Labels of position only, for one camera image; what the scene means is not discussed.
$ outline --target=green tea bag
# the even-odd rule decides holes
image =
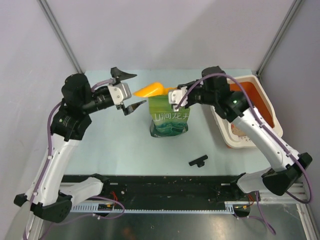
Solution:
[[[190,108],[180,108],[174,112],[168,102],[168,95],[149,97],[149,112],[152,116],[150,125],[152,137],[171,137],[188,131]]]

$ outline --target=green bag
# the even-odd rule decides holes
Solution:
[[[168,95],[149,97],[149,112],[152,116],[150,125],[152,137],[171,137],[188,131],[190,108],[181,108],[178,112],[174,112],[169,104]]]

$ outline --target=yellow scoop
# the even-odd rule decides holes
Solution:
[[[171,89],[176,89],[176,87],[165,88],[160,82],[154,82],[144,88],[141,88],[133,94],[137,97],[149,98],[158,95],[168,95],[168,92]]]

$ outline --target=white basket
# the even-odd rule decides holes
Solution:
[[[272,106],[269,98],[267,97],[266,92],[263,90],[260,82],[258,81],[257,77],[254,75],[247,75],[247,76],[240,76],[235,77],[236,80],[238,80],[239,83],[243,82],[250,82],[254,85],[258,93],[260,94],[264,104],[266,105],[269,113],[272,116],[273,124],[274,124],[274,132],[282,137],[283,135],[283,129],[280,126],[280,123],[278,119],[276,118],[274,107]],[[233,84],[233,81],[230,79],[227,80],[229,84]],[[231,130],[231,124],[225,120],[222,119],[220,116],[218,116],[215,112],[215,108],[212,106],[211,111],[213,113],[214,119],[216,124],[218,125],[220,132],[222,134],[222,137],[225,141],[225,143],[234,149],[240,149],[240,148],[256,148],[256,145],[251,141],[251,139],[248,136],[237,136],[232,133]]]

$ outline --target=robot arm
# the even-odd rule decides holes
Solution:
[[[51,149],[44,156],[31,187],[26,193],[15,197],[16,205],[21,207],[30,201],[35,216],[60,223],[72,206],[101,193],[108,194],[105,191],[108,191],[110,181],[99,174],[62,191],[59,187],[73,152],[92,122],[89,114],[115,105],[126,116],[146,102],[140,101],[125,107],[124,101],[132,95],[128,84],[121,81],[136,75],[116,67],[111,69],[111,75],[112,78],[105,81],[108,85],[97,89],[98,85],[90,87],[84,74],[77,73],[65,80],[61,89],[63,99],[50,125]]]
[[[225,72],[218,66],[204,69],[202,77],[205,78],[202,84],[196,85],[193,81],[169,91],[168,100],[172,109],[179,111],[179,107],[188,108],[194,104],[214,106],[215,112],[222,119],[246,133],[271,166],[263,171],[241,174],[237,186],[244,193],[268,189],[282,196],[302,175],[293,158],[306,169],[312,161],[311,156],[308,153],[299,154],[280,138],[258,109],[247,101],[242,91],[231,91]]]

